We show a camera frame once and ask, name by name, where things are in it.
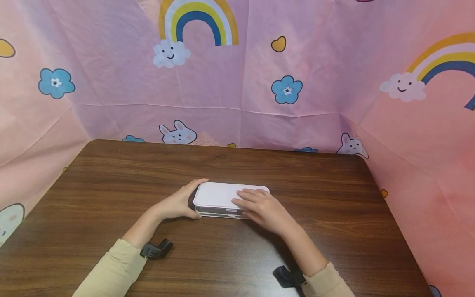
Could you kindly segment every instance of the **black wrist strap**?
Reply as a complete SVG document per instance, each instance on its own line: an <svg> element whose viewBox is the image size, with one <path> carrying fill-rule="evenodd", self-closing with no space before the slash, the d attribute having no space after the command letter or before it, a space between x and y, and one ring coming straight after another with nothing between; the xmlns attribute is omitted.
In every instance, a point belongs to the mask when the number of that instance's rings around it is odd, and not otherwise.
<svg viewBox="0 0 475 297"><path fill-rule="evenodd" d="M146 243L140 252L140 255L147 259L161 259L168 254L172 247L173 243L165 238L158 246Z"/></svg>
<svg viewBox="0 0 475 297"><path fill-rule="evenodd" d="M304 274L300 270L290 272L285 266L277 267L273 274L281 287L300 287L305 282Z"/></svg>

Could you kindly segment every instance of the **hand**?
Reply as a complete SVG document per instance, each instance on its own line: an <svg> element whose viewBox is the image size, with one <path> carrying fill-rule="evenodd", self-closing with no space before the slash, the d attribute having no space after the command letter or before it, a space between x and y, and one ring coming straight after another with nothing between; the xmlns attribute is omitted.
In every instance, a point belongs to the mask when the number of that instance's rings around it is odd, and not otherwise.
<svg viewBox="0 0 475 297"><path fill-rule="evenodd" d="M156 212L157 216L162 220L177 217L201 219L199 213L188 207L188 199L196 187L207 181L207 178L203 178L190 182L186 186L181 187L176 193L152 206L153 211Z"/></svg>
<svg viewBox="0 0 475 297"><path fill-rule="evenodd" d="M259 226L280 237L285 237L299 227L282 204L269 192L243 189L237 194L242 200L233 199L232 202L243 208L243 214Z"/></svg>

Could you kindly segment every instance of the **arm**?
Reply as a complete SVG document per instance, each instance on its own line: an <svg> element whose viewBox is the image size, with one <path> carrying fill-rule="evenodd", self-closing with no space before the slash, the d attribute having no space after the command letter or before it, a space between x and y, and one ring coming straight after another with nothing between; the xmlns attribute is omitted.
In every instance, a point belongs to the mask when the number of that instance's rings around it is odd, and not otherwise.
<svg viewBox="0 0 475 297"><path fill-rule="evenodd" d="M244 189L237 194L242 200L233 199L233 203L244 209L243 214L287 244L306 279L302 285L305 296L354 297L333 265L276 198L264 190Z"/></svg>
<svg viewBox="0 0 475 297"><path fill-rule="evenodd" d="M207 181L194 180L149 208L102 257L73 297L125 296L145 266L147 260L140 256L140 251L152 239L158 225L164 219L181 216L201 218L200 214L188 207L188 198L198 185Z"/></svg>

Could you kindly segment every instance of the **blue flower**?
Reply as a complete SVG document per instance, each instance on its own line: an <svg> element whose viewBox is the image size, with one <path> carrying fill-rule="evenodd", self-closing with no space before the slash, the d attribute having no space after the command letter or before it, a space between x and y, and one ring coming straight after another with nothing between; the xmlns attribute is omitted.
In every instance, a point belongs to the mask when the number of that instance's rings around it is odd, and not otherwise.
<svg viewBox="0 0 475 297"><path fill-rule="evenodd" d="M44 68L40 71L41 80L38 88L44 95L51 95L55 99L61 99L65 93L72 93L76 86L71 82L71 75L64 69Z"/></svg>
<svg viewBox="0 0 475 297"><path fill-rule="evenodd" d="M272 83L272 93L275 94L275 100L279 104L294 104L298 99L298 93L302 90L303 84L300 80L294 81L290 75L276 80Z"/></svg>
<svg viewBox="0 0 475 297"><path fill-rule="evenodd" d="M429 288L432 294L434 295L434 297L442 297L442 294L440 293L439 289L437 289L434 286L429 286Z"/></svg>
<svg viewBox="0 0 475 297"><path fill-rule="evenodd" d="M135 142L145 142L142 138L135 138L132 135L127 135L122 141L135 141Z"/></svg>
<svg viewBox="0 0 475 297"><path fill-rule="evenodd" d="M317 149L313 149L313 148L311 148L311 147L309 147L309 146L308 146L308 147L304 147L303 149L297 149L297 150L295 150L295 151L296 151L296 152L307 152L307 153L316 153L316 152L318 152Z"/></svg>

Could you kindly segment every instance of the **finger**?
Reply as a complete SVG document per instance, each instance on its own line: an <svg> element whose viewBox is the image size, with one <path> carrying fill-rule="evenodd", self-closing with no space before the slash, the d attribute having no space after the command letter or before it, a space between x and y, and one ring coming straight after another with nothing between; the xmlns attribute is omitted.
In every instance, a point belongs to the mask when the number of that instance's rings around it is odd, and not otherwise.
<svg viewBox="0 0 475 297"><path fill-rule="evenodd" d="M243 211L242 214L245 215L246 217L250 218L254 222L256 222L259 226L264 225L264 219L260 215L258 215L257 213L255 213L253 211Z"/></svg>
<svg viewBox="0 0 475 297"><path fill-rule="evenodd" d="M199 179L199 180L193 180L192 182L187 184L185 187L187 188L187 190L191 190L191 192L193 192L196 189L196 187L198 187L199 185L201 185L204 182L207 182L208 180L209 179L207 179L207 178L202 178L202 179Z"/></svg>
<svg viewBox="0 0 475 297"><path fill-rule="evenodd" d="M268 198L271 197L271 194L269 192L267 192L266 190L257 189L256 191L258 191L259 193L262 193L264 196L266 196Z"/></svg>
<svg viewBox="0 0 475 297"><path fill-rule="evenodd" d="M265 197L266 197L263 193L261 193L261 192L259 192L259 191L257 191L257 190L243 189L242 191L245 192L245 193L249 193L249 194L256 195L257 197L261 197L261 198L265 198Z"/></svg>
<svg viewBox="0 0 475 297"><path fill-rule="evenodd" d="M233 198L231 199L231 202L233 202L235 205L250 210L250 211L255 211L257 209L257 204L251 201L246 201L246 200L241 200L241 199L236 199Z"/></svg>
<svg viewBox="0 0 475 297"><path fill-rule="evenodd" d="M247 200L247 201L258 202L258 201L261 200L261 197L258 197L254 194L250 194L250 193L247 193L247 192L237 191L236 193L239 197L241 197L242 199Z"/></svg>
<svg viewBox="0 0 475 297"><path fill-rule="evenodd" d="M196 211L192 210L191 208L188 208L185 210L185 213L183 214L185 217L188 217L190 219L201 219L202 215L197 213Z"/></svg>

